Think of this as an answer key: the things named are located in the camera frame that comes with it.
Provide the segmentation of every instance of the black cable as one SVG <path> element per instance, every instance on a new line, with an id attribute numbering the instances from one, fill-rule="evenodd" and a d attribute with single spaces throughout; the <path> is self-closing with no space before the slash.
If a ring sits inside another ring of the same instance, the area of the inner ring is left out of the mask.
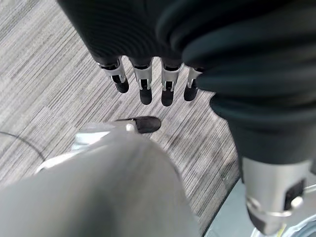
<path id="1" fill-rule="evenodd" d="M 43 162 L 46 160 L 45 157 L 43 156 L 42 152 L 40 152 L 39 149 L 37 149 L 34 145 L 32 145 L 30 142 L 28 142 L 23 137 L 20 137 L 18 135 L 14 135 L 14 134 L 11 134 L 11 133 L 8 133 L 8 132 L 2 132 L 2 131 L 0 131 L 0 134 L 4 134 L 4 135 L 11 136 L 11 137 L 15 137 L 15 139 L 18 139 L 18 140 L 24 142 L 25 144 L 27 144 L 29 147 L 31 147 L 34 151 L 36 151 L 38 153 L 39 157 L 42 159 Z"/>

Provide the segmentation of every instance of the striped carpet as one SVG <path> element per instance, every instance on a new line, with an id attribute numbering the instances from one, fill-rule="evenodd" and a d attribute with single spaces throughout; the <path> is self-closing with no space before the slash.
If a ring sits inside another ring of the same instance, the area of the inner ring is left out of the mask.
<path id="1" fill-rule="evenodd" d="M 158 59 L 153 101 L 142 105 L 131 64 L 123 62 L 130 90 L 122 95 L 54 1 L 0 0 L 0 129 L 20 138 L 0 134 L 0 187 L 31 175 L 42 158 L 68 151 L 87 122 L 157 116 L 162 128 L 151 139 L 181 171 L 203 232 L 238 176 L 226 122 L 209 108 L 212 94 L 184 101 L 188 68 L 180 73 L 173 105 L 162 106 Z"/>

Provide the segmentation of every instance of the robotic hand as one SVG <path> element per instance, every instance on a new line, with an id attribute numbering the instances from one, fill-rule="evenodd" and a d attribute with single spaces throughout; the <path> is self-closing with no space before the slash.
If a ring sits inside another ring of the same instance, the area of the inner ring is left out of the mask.
<path id="1" fill-rule="evenodd" d="M 165 106 L 182 62 L 192 67 L 187 100 L 196 87 L 216 92 L 210 105 L 229 124 L 257 229 L 275 233 L 303 204 L 316 157 L 314 1 L 58 2 L 118 91 L 128 90 L 126 55 L 143 104 L 151 101 L 153 56 L 162 61 Z"/>

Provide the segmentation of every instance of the robotic finger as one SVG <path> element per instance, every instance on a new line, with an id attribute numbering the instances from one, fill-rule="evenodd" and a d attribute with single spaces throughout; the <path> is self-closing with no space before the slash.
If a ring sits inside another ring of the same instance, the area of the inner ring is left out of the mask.
<path id="1" fill-rule="evenodd" d="M 125 75 L 124 65 L 122 58 L 117 57 L 115 61 L 108 62 L 106 64 L 98 63 L 100 68 L 104 69 L 105 73 L 114 82 L 117 90 L 120 93 L 126 93 L 129 89 L 128 80 Z"/>

